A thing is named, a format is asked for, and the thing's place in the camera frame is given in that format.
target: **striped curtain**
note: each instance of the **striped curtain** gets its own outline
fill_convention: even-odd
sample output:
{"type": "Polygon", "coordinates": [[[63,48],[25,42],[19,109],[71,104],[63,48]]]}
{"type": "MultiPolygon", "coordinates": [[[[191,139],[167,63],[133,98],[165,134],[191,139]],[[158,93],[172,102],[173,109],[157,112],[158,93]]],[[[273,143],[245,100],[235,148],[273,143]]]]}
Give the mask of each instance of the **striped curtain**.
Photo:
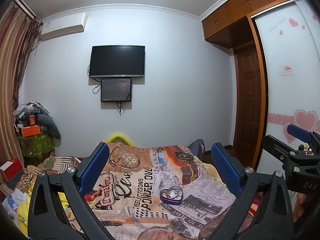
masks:
{"type": "Polygon", "coordinates": [[[40,23],[39,17],[29,19],[14,2],[0,19],[0,165],[11,158],[23,165],[12,112],[18,105],[19,87],[40,23]]]}

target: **purple heart-shaped tin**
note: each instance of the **purple heart-shaped tin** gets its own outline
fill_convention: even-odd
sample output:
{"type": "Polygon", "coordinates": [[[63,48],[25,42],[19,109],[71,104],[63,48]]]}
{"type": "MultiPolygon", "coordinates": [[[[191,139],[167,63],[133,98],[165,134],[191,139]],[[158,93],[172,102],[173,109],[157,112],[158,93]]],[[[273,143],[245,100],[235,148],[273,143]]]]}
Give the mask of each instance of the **purple heart-shaped tin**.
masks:
{"type": "Polygon", "coordinates": [[[183,190],[179,186],[160,191],[160,200],[169,205],[180,206],[183,201],[183,190]]]}

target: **yellow arch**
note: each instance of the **yellow arch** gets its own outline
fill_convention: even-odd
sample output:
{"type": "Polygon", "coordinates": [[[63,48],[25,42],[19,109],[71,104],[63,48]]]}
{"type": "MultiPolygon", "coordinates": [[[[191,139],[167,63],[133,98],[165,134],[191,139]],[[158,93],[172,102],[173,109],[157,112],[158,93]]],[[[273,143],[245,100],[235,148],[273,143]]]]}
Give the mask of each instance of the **yellow arch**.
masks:
{"type": "Polygon", "coordinates": [[[117,139],[122,140],[126,145],[134,147],[134,144],[127,138],[127,136],[125,136],[125,135],[123,135],[121,133],[115,133],[108,140],[106,140],[106,143],[114,142],[117,139]]]}

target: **television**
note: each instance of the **television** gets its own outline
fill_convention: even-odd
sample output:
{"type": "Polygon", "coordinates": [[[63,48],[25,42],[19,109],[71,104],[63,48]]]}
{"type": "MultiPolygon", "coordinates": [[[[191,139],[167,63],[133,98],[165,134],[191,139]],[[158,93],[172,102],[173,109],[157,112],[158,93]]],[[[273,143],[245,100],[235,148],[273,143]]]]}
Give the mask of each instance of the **television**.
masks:
{"type": "Polygon", "coordinates": [[[145,46],[93,46],[89,77],[144,77],[145,46]]]}
{"type": "Polygon", "coordinates": [[[101,79],[101,102],[130,102],[131,78],[101,79]]]}

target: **curtain rod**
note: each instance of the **curtain rod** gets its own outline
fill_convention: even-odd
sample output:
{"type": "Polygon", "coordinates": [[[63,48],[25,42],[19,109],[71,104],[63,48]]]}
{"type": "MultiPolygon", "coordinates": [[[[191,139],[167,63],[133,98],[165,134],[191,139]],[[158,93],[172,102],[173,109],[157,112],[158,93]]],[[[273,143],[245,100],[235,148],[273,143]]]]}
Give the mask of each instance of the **curtain rod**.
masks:
{"type": "Polygon", "coordinates": [[[33,19],[36,14],[29,8],[24,0],[14,0],[16,4],[31,18],[33,19]]]}

